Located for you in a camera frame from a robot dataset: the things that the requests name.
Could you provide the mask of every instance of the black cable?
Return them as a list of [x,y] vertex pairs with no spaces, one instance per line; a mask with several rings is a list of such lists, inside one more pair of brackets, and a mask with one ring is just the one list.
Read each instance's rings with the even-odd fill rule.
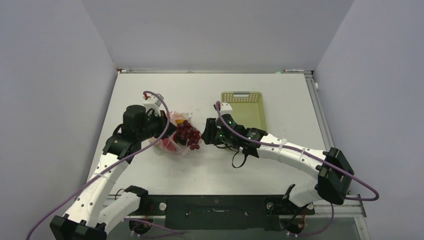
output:
[[225,146],[216,146],[216,148],[218,148],[218,149],[228,149],[228,150],[233,151],[233,152],[238,152],[233,146],[228,146],[227,144],[225,144]]
[[233,168],[235,168],[235,169],[239,169],[239,168],[241,168],[241,167],[243,167],[243,165],[246,163],[246,159],[248,159],[248,155],[244,155],[244,160],[243,160],[243,162],[241,163],[241,165],[240,166],[234,166],[234,157],[239,153],[240,151],[237,151],[235,154],[234,154],[234,156],[232,156],[232,161],[231,161],[231,166],[233,167]]
[[306,204],[305,206],[299,208],[299,210],[297,210],[297,212],[294,214],[294,216],[290,219],[290,222],[288,222],[289,225],[291,225],[293,223],[293,221],[295,220],[295,218],[301,213],[303,212],[307,207],[308,207],[309,203]]
[[121,189],[119,189],[119,190],[116,192],[116,194],[115,194],[115,201],[117,200],[118,193],[119,193],[121,190],[125,190],[125,188],[121,188]]
[[146,114],[149,115],[150,111],[154,111],[153,108],[150,108],[149,110],[147,110]]

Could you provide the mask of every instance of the cable tie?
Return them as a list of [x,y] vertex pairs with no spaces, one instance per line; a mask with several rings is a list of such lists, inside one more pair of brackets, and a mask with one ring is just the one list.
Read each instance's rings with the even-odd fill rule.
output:
[[100,173],[94,173],[94,174],[95,174],[95,175],[99,175],[101,178],[107,179],[108,181],[110,181],[111,183],[113,183],[113,185],[115,185],[115,184],[116,184],[116,182],[112,181],[112,180],[111,180],[111,178],[110,178],[110,177],[108,177],[108,176],[105,176],[105,175],[100,174]]
[[278,146],[278,153],[280,153],[281,152],[281,149],[283,149],[283,146],[284,146],[284,144],[286,144],[287,143],[287,139],[285,139],[285,138],[282,138],[281,139],[281,143],[279,144],[279,146]]
[[300,153],[299,160],[302,160],[302,157],[304,156],[305,150],[306,150],[306,147],[302,148],[302,152]]

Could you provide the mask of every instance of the screw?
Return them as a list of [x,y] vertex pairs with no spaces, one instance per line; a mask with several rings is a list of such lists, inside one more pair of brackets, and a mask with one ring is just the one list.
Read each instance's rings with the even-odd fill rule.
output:
[[165,211],[167,209],[167,204],[164,202],[159,203],[159,210]]
[[271,208],[273,208],[274,207],[274,203],[272,203],[272,202],[268,202],[267,204],[266,204],[266,209],[268,209],[268,210],[270,210]]

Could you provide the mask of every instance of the bunch of grapes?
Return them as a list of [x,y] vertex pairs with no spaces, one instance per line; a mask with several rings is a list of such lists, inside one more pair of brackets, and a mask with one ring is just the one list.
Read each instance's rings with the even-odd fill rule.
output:
[[200,131],[193,127],[189,121],[184,120],[178,124],[173,140],[176,143],[190,147],[191,150],[200,149]]

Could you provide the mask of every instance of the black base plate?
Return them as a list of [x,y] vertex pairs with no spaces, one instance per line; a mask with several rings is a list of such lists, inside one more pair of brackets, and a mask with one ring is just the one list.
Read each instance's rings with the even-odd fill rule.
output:
[[[299,210],[282,198],[283,195],[149,195],[153,211],[131,215],[166,215],[165,227],[176,230],[281,230],[279,215],[292,216]],[[160,203],[166,203],[166,210],[159,210]],[[272,211],[267,209],[267,203],[274,204]],[[306,209],[306,214],[313,215],[315,210]]]

